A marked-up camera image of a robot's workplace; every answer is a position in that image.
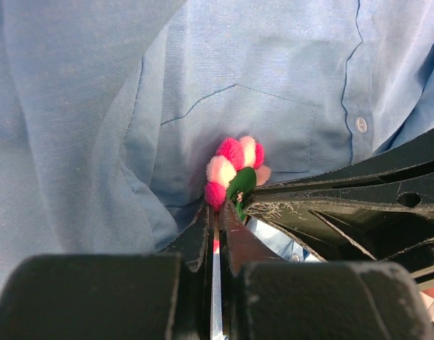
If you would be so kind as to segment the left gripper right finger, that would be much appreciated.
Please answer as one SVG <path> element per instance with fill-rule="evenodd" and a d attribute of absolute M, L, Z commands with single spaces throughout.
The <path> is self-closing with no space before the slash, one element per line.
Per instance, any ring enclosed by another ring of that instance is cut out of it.
<path fill-rule="evenodd" d="M 294 263 L 227 202 L 219 213 L 223 328 L 230 339 L 434 339 L 416 284 L 394 262 Z"/>

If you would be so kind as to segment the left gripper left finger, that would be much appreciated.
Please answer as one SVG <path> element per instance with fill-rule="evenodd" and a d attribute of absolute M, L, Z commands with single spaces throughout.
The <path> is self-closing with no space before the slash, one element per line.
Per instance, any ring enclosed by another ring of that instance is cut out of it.
<path fill-rule="evenodd" d="M 150 255 L 42 255 L 0 295 L 0 339 L 207 339 L 211 212 Z"/>

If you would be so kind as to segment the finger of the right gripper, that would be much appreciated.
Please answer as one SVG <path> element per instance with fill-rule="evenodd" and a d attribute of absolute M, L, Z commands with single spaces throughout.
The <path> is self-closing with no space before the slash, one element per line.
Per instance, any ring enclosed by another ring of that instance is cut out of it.
<path fill-rule="evenodd" d="M 337 171 L 260 187 L 245 212 L 322 261 L 395 261 L 434 283 L 434 129 Z"/>

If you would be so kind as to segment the pink flower plush brooch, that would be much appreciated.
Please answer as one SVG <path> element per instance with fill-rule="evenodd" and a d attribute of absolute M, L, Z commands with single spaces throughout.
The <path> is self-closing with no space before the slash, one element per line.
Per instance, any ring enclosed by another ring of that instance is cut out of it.
<path fill-rule="evenodd" d="M 265 149 L 251 136 L 227 138 L 219 145 L 206 166 L 205 200 L 218 212 L 231 201 L 238 217 L 247 221 L 243 212 L 245 197 L 271 176 L 265 165 Z"/>

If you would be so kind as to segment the light blue shirt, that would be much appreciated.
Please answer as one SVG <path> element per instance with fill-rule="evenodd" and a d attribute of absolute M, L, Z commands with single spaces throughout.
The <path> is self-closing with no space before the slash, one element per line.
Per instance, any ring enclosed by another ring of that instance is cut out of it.
<path fill-rule="evenodd" d="M 434 128 L 434 1 L 0 1 L 0 292 L 24 259 L 151 253 L 226 137 L 272 182 Z"/>

